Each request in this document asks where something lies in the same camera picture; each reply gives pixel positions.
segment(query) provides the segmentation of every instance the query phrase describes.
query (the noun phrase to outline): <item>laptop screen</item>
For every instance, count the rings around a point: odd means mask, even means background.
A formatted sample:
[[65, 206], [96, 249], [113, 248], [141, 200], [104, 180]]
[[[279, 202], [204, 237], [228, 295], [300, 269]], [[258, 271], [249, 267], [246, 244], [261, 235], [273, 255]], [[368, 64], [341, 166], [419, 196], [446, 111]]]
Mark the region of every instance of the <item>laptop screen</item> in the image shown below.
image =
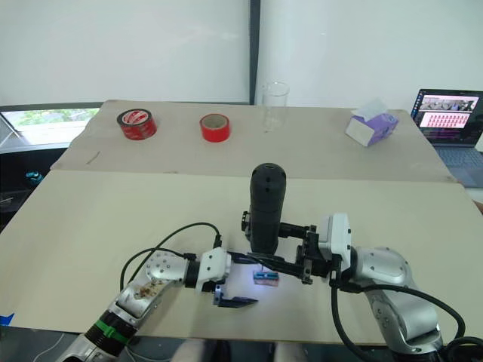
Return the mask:
[[433, 144], [474, 146], [483, 133], [483, 91], [421, 89], [411, 117]]

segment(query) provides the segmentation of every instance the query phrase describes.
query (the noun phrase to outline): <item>laptop keyboard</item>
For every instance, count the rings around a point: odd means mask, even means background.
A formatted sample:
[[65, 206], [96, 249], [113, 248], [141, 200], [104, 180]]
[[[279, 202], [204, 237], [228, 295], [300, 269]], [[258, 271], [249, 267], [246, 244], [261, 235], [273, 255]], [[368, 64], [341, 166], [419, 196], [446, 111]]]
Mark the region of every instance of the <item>laptop keyboard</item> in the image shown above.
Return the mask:
[[448, 167], [483, 167], [483, 156], [476, 149], [437, 148]]

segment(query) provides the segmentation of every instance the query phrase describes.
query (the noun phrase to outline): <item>laptop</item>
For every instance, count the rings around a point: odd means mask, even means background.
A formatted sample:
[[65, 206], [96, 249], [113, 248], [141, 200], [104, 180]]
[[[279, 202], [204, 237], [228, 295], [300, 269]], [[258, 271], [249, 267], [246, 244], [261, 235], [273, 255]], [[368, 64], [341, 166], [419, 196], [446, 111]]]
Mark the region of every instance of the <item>laptop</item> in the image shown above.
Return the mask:
[[411, 117], [465, 187], [483, 188], [483, 91], [421, 89]]

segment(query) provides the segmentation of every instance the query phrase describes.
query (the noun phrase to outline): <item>white cable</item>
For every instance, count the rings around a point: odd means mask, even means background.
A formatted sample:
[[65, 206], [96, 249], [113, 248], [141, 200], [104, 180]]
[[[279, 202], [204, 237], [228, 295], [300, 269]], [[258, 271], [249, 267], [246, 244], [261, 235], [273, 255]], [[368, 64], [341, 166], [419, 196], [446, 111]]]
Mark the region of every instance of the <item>white cable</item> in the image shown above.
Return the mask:
[[152, 358], [144, 357], [144, 356], [142, 356], [142, 355], [137, 354], [136, 352], [134, 352], [128, 346], [126, 346], [126, 352], [128, 353], [129, 357], [131, 357], [131, 360], [133, 362], [136, 362], [136, 360], [134, 359], [134, 356], [136, 356], [138, 358], [141, 358], [142, 360], [147, 360], [148, 362], [169, 362], [171, 360], [170, 358], [166, 358], [164, 360], [155, 360], [155, 359], [152, 359]]
[[55, 344], [50, 347], [50, 348], [47, 348], [45, 351], [42, 351], [40, 352], [39, 354], [37, 354], [34, 358], [33, 358], [33, 361], [32, 362], [37, 362], [38, 358], [40, 356], [42, 356], [43, 354], [46, 354], [47, 352], [50, 352], [52, 351], [54, 348], [57, 347], [57, 345], [60, 343], [60, 341], [62, 340], [62, 338], [64, 337], [65, 333], [62, 333], [62, 336], [60, 336], [60, 338], [57, 340], [57, 342], [55, 342]]

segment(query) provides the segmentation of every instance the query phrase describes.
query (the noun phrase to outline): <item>white tissue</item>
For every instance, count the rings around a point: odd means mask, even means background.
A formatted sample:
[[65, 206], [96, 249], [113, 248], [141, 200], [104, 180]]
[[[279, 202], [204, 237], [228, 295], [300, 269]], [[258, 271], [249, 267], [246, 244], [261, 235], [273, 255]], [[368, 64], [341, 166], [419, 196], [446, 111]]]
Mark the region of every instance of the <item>white tissue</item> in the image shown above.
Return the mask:
[[353, 115], [363, 117], [365, 122], [376, 117], [377, 115], [380, 115], [381, 113], [386, 112], [387, 107], [379, 98], [375, 98], [369, 103], [364, 104], [362, 107], [352, 111]]

